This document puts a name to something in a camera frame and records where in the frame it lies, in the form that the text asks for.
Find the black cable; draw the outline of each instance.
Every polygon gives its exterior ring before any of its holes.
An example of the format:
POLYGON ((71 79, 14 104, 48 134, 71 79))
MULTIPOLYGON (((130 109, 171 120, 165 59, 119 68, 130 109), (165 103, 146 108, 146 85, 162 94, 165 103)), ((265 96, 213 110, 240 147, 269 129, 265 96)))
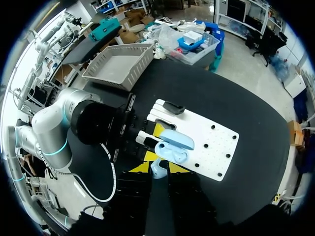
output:
POLYGON ((100 207, 100 205, 96 204, 96 205, 87 206, 87 207, 83 208, 82 211, 85 212, 87 209, 90 209, 90 208, 93 208, 93 207, 94 207, 94 210, 93 210, 93 213, 92 213, 92 215, 93 215, 94 211, 95 211, 95 208, 96 207, 100 207))
POLYGON ((95 205, 95 207, 94 207, 94 210, 93 210, 93 212, 92 212, 92 216, 93 216, 93 214, 94 214, 94 211, 95 211, 96 207, 97 207, 97 205, 95 205))

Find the light blue 3d printed part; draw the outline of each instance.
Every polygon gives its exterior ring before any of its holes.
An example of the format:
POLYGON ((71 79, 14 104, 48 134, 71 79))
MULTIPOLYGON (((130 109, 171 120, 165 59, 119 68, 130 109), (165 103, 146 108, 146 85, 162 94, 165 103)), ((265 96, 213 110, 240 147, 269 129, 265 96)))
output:
POLYGON ((156 155, 175 164, 187 161, 187 150, 194 150, 193 139, 175 130, 164 130, 159 137, 163 141, 155 146, 156 155))

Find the office chair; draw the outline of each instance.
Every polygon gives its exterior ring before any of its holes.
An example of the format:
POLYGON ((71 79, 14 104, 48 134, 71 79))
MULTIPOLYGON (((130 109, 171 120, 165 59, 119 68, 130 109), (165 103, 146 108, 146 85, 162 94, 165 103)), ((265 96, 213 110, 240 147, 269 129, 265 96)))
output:
POLYGON ((287 37, 282 32, 280 32, 279 35, 275 35, 275 33, 267 27, 259 42, 258 51, 254 52, 252 56, 255 57, 255 54, 261 54, 267 62, 267 67, 269 57, 274 56, 279 48, 286 45, 286 41, 287 37))

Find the white tool holder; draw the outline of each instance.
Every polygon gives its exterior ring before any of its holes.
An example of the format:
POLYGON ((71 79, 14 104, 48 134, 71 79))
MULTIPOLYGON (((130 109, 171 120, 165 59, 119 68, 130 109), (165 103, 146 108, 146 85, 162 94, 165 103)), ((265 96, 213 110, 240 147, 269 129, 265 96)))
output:
POLYGON ((163 107, 165 101, 158 99, 147 120, 162 120, 176 126, 176 131, 191 137, 194 150, 188 150, 188 160, 181 166, 203 176, 222 181, 232 161, 239 134, 212 120, 189 110, 174 115, 163 107))

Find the gray plastic basket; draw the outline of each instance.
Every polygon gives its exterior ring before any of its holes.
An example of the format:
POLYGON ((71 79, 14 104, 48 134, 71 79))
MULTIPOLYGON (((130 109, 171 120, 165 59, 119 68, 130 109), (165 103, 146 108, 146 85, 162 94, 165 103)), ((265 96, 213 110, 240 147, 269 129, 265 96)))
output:
POLYGON ((153 60, 153 44, 109 46, 90 63, 82 77, 130 91, 153 60))

